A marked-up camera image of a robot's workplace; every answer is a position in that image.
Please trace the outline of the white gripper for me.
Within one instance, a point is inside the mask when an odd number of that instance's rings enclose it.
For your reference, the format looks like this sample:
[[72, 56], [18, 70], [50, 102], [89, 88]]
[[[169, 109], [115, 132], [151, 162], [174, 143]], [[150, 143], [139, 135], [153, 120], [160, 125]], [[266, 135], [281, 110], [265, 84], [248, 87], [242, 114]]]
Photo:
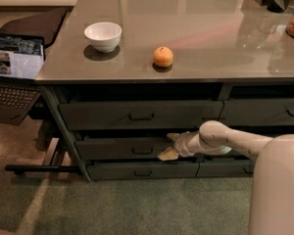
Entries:
[[168, 133], [167, 137], [173, 141], [173, 147], [168, 147], [158, 155], [161, 161], [173, 161], [182, 157], [191, 157], [199, 152], [199, 132]]

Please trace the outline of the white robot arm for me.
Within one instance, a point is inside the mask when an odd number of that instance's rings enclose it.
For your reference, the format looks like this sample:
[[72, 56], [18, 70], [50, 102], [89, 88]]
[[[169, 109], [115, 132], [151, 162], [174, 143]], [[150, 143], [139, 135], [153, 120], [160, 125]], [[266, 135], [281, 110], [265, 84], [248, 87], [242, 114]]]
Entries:
[[294, 134], [267, 137], [209, 120], [197, 131], [169, 133], [162, 161], [234, 150], [255, 162], [248, 235], [294, 235]]

